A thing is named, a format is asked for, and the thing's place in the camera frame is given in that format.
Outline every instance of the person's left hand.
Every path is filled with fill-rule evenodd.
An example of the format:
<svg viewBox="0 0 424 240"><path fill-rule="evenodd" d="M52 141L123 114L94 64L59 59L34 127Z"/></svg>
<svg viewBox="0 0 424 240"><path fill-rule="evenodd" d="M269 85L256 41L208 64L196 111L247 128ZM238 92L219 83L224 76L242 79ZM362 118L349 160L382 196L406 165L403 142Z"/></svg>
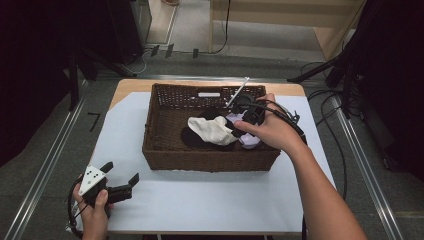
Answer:
<svg viewBox="0 0 424 240"><path fill-rule="evenodd" d="M79 210L82 211L81 218L84 226L84 234L82 238L90 240L105 240L108 224L105 205L107 204L108 192L107 190L101 190L97 195L95 207L86 207L87 203L85 203L84 199L78 194L80 187L81 183L78 183L75 186L73 196L78 202Z"/></svg>

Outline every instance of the floor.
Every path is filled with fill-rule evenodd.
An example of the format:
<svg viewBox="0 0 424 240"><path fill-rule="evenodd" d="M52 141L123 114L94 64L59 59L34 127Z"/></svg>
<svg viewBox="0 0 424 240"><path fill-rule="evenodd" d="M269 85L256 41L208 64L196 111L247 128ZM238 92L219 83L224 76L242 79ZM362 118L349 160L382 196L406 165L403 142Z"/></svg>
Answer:
<svg viewBox="0 0 424 240"><path fill-rule="evenodd" d="M153 22L148 44L159 44L163 49L174 44L174 51L181 52L209 50L208 0L182 0L178 7L158 3L159 0L150 0ZM216 51L225 42L225 22L214 21L214 30ZM225 56L325 61L312 27L230 22L227 34L228 40L220 52Z"/></svg>
<svg viewBox="0 0 424 240"><path fill-rule="evenodd" d="M159 52L155 57L146 55L126 66L139 71L139 78L177 75L182 79L194 77L205 79L205 76L213 76L209 79L222 81L228 80L228 77L251 76L255 81L283 82L283 79L295 77L301 72L313 68L316 66L314 62L324 61L311 28L290 26L280 28L255 24L231 24L229 40L220 54L204 55L193 59L191 57L193 48L198 48L200 51L207 50L207 40L205 39L207 39L208 17L205 14L208 11L209 1L182 0L179 7L165 6L159 0L150 0L150 4L154 22L148 39L149 44L151 46L159 44L161 49L166 49L167 45L173 43L174 53L170 58L165 58L164 52ZM216 22L215 25L215 29L222 30L223 23ZM250 32L258 30L263 32L260 35ZM217 49L221 46L222 39L216 37L214 48ZM69 190L70 179L78 176L85 169L94 151L110 100L121 79L120 76L101 67L99 67L99 74L98 81L81 85L81 92L86 91L86 97L78 114L67 111L69 104L67 96L40 127L27 148L0 169L0 179L2 180L0 181L0 189L2 189L0 209L3 215L0 220L1 237L7 236L6 239L74 239L70 233L65 232L66 205L63 200ZM312 80L304 82L302 86L306 94L326 89L322 84L324 78L325 74L319 74ZM321 119L320 108L325 97L324 95L319 96L310 102L312 113L317 121ZM331 104L327 104L325 107L325 111L334 108ZM93 116L89 114L93 112L101 114L99 122L95 125L93 125ZM51 146L55 144L55 139L69 114L75 115L75 119L71 119L74 121L73 128L65 137L66 141L59 151L52 156ZM397 221L398 226L395 227L399 227L403 234L403 237L391 238L387 226L382 223L380 212L376 208L376 199L370 194L370 188L358 167L354 152L351 151L351 143L346 138L339 118L333 115L329 118L329 123L346 153L347 203L369 239L423 239L424 183L409 173L393 173L385 169L381 155L366 125L358 118L351 120L366 153L367 162ZM317 129L336 186L338 189L343 189L344 175L340 153L335 148L328 128L321 124ZM50 165L45 166L46 162L49 163L47 160L51 160ZM32 184L39 175L47 177L47 181L44 185L36 184L35 188L38 188L40 193L27 202L34 203L34 205L23 204L25 197L28 196L27 193L33 189ZM23 214L19 211L20 209L26 209L28 212L24 214L30 218L13 225L15 216ZM140 239L140 236L120 234L112 234L111 237L112 239ZM276 236L274 239L300 239L300 236L298 234Z"/></svg>

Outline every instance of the person's right hand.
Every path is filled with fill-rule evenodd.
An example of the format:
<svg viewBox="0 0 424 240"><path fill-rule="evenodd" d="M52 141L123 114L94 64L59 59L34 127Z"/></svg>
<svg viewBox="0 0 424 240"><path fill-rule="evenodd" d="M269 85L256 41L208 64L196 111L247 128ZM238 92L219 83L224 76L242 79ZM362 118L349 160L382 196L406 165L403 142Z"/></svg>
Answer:
<svg viewBox="0 0 424 240"><path fill-rule="evenodd" d="M258 99L275 102L275 96L272 93ZM267 107L280 111L273 103L267 104ZM289 156L296 154L297 151L306 147L299 134L290 125L270 111L265 111L265 120L260 126L254 126L244 121L236 121L234 126L257 136L271 147L285 151Z"/></svg>

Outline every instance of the white table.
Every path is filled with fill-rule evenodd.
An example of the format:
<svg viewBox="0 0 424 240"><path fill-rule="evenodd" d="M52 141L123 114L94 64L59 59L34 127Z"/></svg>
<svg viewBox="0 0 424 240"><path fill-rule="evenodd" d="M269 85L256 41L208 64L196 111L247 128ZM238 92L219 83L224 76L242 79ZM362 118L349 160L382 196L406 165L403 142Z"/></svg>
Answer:
<svg viewBox="0 0 424 240"><path fill-rule="evenodd" d="M151 85L152 81L124 80L120 83L91 159L91 165L98 168L113 161L115 167L107 174L111 187L124 185L135 173L140 173L133 198L117 203L112 210L110 231L225 235L278 235L301 231L303 211L296 177L284 152L269 172L151 171L141 150L150 92L129 93L130 86L135 86L134 91L149 89L149 85L144 86L146 84ZM263 85L267 92L280 88L291 89L291 93L303 92L298 85ZM306 97L279 95L277 102L301 116L299 126L306 133L321 168L333 182Z"/></svg>

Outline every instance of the hand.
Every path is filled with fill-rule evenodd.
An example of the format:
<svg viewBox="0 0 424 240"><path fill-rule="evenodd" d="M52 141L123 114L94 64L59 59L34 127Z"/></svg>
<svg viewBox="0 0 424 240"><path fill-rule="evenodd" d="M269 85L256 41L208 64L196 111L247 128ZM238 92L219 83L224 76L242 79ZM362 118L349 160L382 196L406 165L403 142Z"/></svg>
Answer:
<svg viewBox="0 0 424 240"><path fill-rule="evenodd" d="M81 183L75 186L73 196L78 202L79 210L82 211L81 218L84 225L83 239L104 240L107 236L108 218L104 208L107 203L108 192L106 190L99 192L96 198L95 208L93 209L90 205L86 206L84 199L78 194L80 187Z"/></svg>
<svg viewBox="0 0 424 240"><path fill-rule="evenodd" d="M275 102L275 96L272 93L259 99ZM280 111L273 103L269 103L267 107ZM254 126L244 121L236 121L234 126L257 136L271 147L285 151L289 156L306 147L296 131L270 111L265 111L265 120L260 126Z"/></svg>

